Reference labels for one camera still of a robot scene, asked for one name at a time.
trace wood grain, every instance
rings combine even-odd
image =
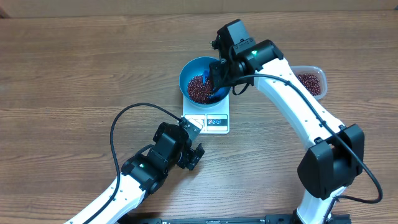
[[[0,0],[12,18],[393,10],[396,0]]]
[[[0,223],[62,223],[113,180],[109,129],[116,114],[148,102],[182,113],[178,75],[240,17],[258,41],[273,40],[291,65],[317,65],[328,79],[321,103],[366,135],[365,162],[380,180],[377,205],[342,201],[355,223],[398,214],[398,14],[276,12],[0,20]],[[242,217],[290,213],[303,187],[298,137],[254,88],[230,98],[231,132],[200,136],[193,172],[174,169],[132,215]],[[120,164],[152,142],[152,108],[124,114],[115,130]],[[346,194],[372,198],[364,174]]]

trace white robotic arm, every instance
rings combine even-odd
[[[90,223],[113,224],[124,214],[135,209],[144,199],[145,190],[139,188],[140,183],[130,175],[120,176],[120,186],[113,201]],[[96,213],[109,200],[116,187],[116,179],[113,183],[93,202],[84,208],[65,224],[81,224]]]
[[[282,60],[276,58],[262,66],[263,69],[258,72],[258,74],[274,75],[275,77],[290,81],[305,95],[308,101],[311,102],[312,106],[323,120],[328,123],[329,127],[336,133],[340,131],[339,127],[342,126],[343,123],[327,112],[327,110],[305,89],[293,74],[285,58]],[[316,144],[316,138],[321,137],[322,139],[328,139],[331,137],[331,134],[319,125],[319,120],[317,120],[303,99],[290,86],[280,81],[263,77],[254,78],[254,85],[278,107],[279,111],[294,128],[305,150]],[[312,196],[306,190],[302,203],[297,208],[297,216],[306,224],[322,223],[332,198],[343,193],[344,189],[345,187],[340,187],[332,192],[325,200]]]

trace scale display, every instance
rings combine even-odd
[[[203,125],[200,134],[229,133],[229,96],[209,108],[196,106],[184,97],[182,107],[185,118],[192,118]]]

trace black cable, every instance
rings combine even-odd
[[[111,137],[110,137],[110,142],[111,142],[111,152],[112,152],[112,156],[113,156],[113,161],[114,161],[114,165],[115,165],[115,168],[116,168],[116,187],[114,188],[114,191],[113,191],[113,194],[110,196],[110,198],[109,198],[109,200],[96,212],[96,213],[94,213],[94,215],[92,215],[91,217],[89,217],[89,219],[87,219],[87,221],[85,221],[83,224],[87,224],[87,223],[89,223],[89,222],[91,222],[93,219],[95,219],[95,217],[97,217],[112,201],[113,201],[113,199],[115,198],[115,196],[116,196],[116,193],[118,192],[118,190],[119,190],[119,185],[120,185],[120,170],[119,170],[119,164],[118,164],[118,158],[116,157],[116,152],[115,152],[115,150],[114,150],[114,145],[113,145],[113,131],[114,131],[114,127],[115,127],[115,125],[116,125],[116,122],[118,121],[118,119],[120,118],[120,116],[124,113],[124,112],[126,112],[128,109],[130,109],[130,108],[133,108],[133,107],[136,107],[136,106],[151,106],[151,107],[153,107],[153,108],[156,108],[156,109],[158,109],[158,110],[161,110],[161,111],[163,111],[164,113],[167,113],[168,115],[170,115],[171,117],[173,117],[174,119],[176,119],[177,121],[181,121],[181,118],[179,118],[179,117],[177,117],[177,116],[175,116],[174,114],[172,114],[172,113],[170,113],[170,112],[168,112],[167,110],[165,110],[165,109],[163,109],[163,108],[161,108],[161,107],[159,107],[159,106],[156,106],[156,105],[153,105],[153,104],[151,104],[151,103],[136,103],[136,104],[133,104],[133,105],[130,105],[130,106],[128,106],[128,107],[126,107],[126,108],[124,108],[122,111],[120,111],[119,112],[119,114],[114,118],[114,120],[113,120],[113,123],[112,123],[112,126],[111,126]]]
[[[307,104],[307,106],[310,108],[312,113],[317,117],[319,122],[321,122],[321,125],[324,126],[326,128],[326,130],[328,130],[328,132],[331,135],[333,135],[333,137],[335,137],[339,141],[339,143],[343,146],[343,148],[345,148],[358,161],[358,163],[365,170],[365,172],[368,174],[368,176],[371,178],[371,180],[373,181],[374,185],[377,188],[377,192],[378,192],[379,195],[378,195],[378,197],[376,199],[373,199],[373,200],[365,200],[365,199],[356,198],[356,197],[347,196],[347,195],[339,195],[339,196],[333,197],[333,199],[331,201],[331,204],[329,205],[328,210],[326,211],[326,214],[324,216],[324,219],[323,219],[324,223],[326,223],[327,217],[329,216],[329,214],[331,212],[331,209],[333,208],[335,202],[338,201],[339,198],[345,198],[345,199],[348,199],[348,200],[353,200],[355,202],[368,203],[368,204],[378,203],[378,202],[380,202],[382,200],[383,191],[381,189],[381,185],[380,185],[379,181],[376,179],[376,177],[373,175],[373,173],[361,161],[361,159],[355,154],[355,152],[353,152],[353,150],[327,125],[326,121],[324,121],[322,119],[322,117],[318,114],[318,112],[311,105],[311,103],[308,101],[308,99],[304,96],[304,94],[295,85],[293,85],[290,81],[284,80],[283,78],[276,77],[276,76],[273,76],[273,75],[265,75],[265,74],[245,75],[243,77],[239,77],[235,81],[238,81],[238,80],[244,79],[244,78],[252,78],[252,77],[264,77],[264,78],[271,78],[271,79],[274,79],[274,80],[278,80],[278,81],[281,81],[282,83],[284,83],[285,85],[290,86],[293,90],[295,90],[298,93],[298,95],[301,96],[301,98]]]
[[[239,96],[240,94],[242,94],[246,91],[246,89],[249,87],[249,85],[250,85],[250,83],[247,83],[238,94],[236,94],[236,92],[235,92],[236,85],[232,86],[232,94],[234,94],[235,96]]]

